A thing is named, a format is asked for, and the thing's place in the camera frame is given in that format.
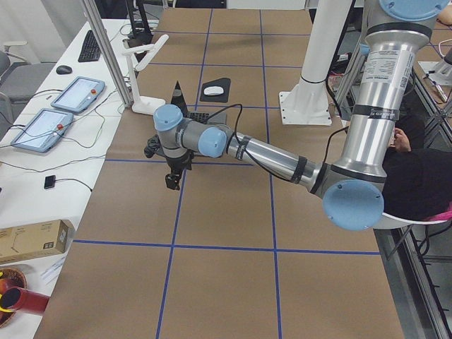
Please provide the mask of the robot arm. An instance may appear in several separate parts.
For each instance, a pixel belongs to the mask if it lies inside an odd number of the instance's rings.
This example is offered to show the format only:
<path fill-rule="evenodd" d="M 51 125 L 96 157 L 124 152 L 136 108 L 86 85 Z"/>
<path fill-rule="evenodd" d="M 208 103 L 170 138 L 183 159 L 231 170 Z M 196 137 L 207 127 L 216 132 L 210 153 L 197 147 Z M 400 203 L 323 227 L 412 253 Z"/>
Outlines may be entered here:
<path fill-rule="evenodd" d="M 447 181 L 436 174 L 450 153 L 415 150 L 396 127 L 418 51 L 429 44 L 445 1 L 365 1 L 359 44 L 368 49 L 356 103 L 349 120 L 330 113 L 327 75 L 349 1 L 321 1 L 314 19 L 300 80 L 282 94 L 277 110 L 297 119 L 281 124 L 274 139 L 239 132 L 232 124 L 188 118 L 176 105 L 153 115 L 155 135 L 145 156 L 158 155 L 169 167 L 167 188 L 178 190 L 199 158 L 210 165 L 222 157 L 253 165 L 290 191 L 303 186 L 296 202 L 310 220 L 344 230 L 396 229 L 435 225 L 451 218 Z"/>

